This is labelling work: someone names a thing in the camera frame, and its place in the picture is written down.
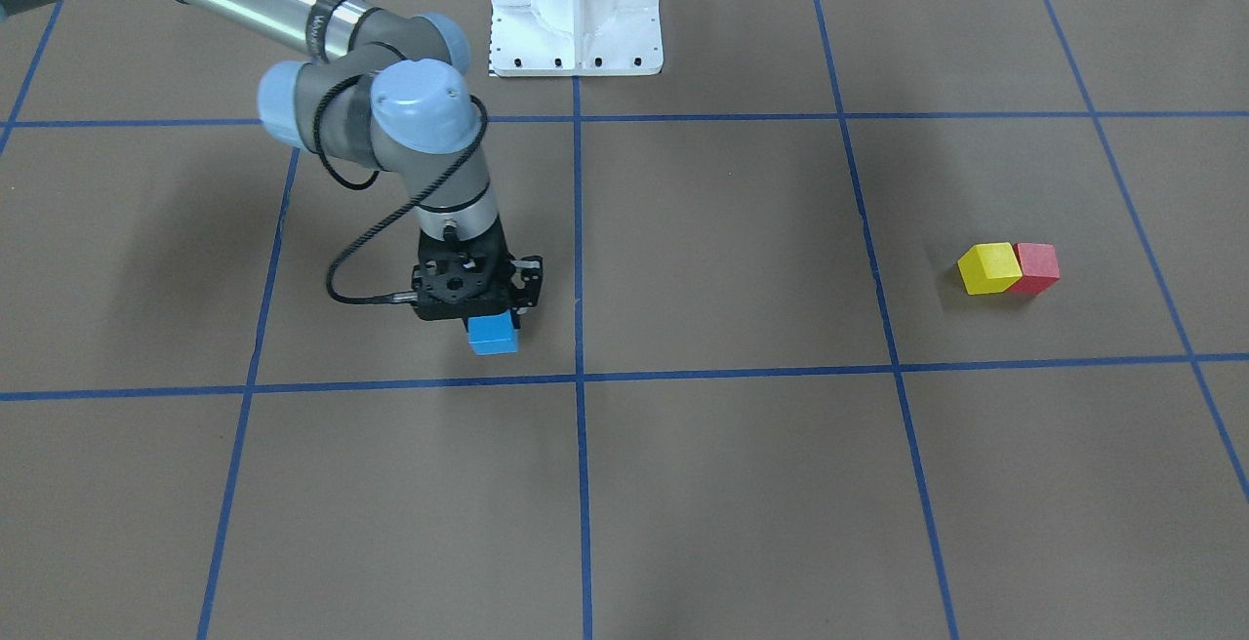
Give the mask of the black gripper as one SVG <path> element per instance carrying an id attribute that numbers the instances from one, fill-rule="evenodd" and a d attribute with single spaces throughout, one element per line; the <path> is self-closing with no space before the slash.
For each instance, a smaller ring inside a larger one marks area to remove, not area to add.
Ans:
<path id="1" fill-rule="evenodd" d="M 522 290 L 513 281 L 513 259 L 500 220 L 470 240 L 421 235 L 412 271 L 415 314 L 432 322 L 515 312 Z"/>

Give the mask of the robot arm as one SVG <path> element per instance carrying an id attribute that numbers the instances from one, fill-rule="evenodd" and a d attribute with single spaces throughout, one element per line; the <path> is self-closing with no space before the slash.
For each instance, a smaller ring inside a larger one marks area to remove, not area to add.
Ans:
<path id="1" fill-rule="evenodd" d="M 62 0 L 2 0 L 12 18 Z M 443 15 L 388 12 L 368 0 L 171 0 L 259 34 L 295 54 L 259 82 L 256 109 L 276 140 L 318 159 L 352 190 L 386 174 L 406 199 L 327 268 L 325 286 L 348 305 L 408 305 L 423 321 L 517 328 L 543 284 L 541 258 L 515 258 L 483 141 L 490 116 L 470 92 L 471 52 Z M 418 258 L 400 292 L 348 295 L 343 264 L 393 222 L 418 221 Z"/>

